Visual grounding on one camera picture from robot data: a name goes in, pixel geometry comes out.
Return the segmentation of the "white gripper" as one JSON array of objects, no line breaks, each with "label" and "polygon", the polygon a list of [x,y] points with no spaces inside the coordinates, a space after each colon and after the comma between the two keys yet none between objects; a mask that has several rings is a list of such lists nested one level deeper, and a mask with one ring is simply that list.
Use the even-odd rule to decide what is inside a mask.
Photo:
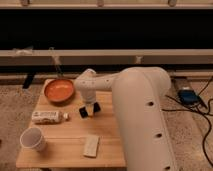
[{"label": "white gripper", "polygon": [[[99,103],[96,102],[96,90],[93,85],[83,84],[80,88],[80,93],[85,104],[94,104],[93,112],[101,111]],[[79,108],[79,113],[82,118],[88,117],[86,107]]]}]

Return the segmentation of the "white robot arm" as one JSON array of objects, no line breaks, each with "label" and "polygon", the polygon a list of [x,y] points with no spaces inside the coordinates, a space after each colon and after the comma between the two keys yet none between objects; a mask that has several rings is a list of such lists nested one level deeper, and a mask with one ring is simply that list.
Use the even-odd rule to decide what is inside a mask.
[{"label": "white robot arm", "polygon": [[98,91],[112,93],[127,171],[178,171],[160,104],[171,87],[164,69],[131,67],[105,76],[87,69],[74,85],[86,104]]}]

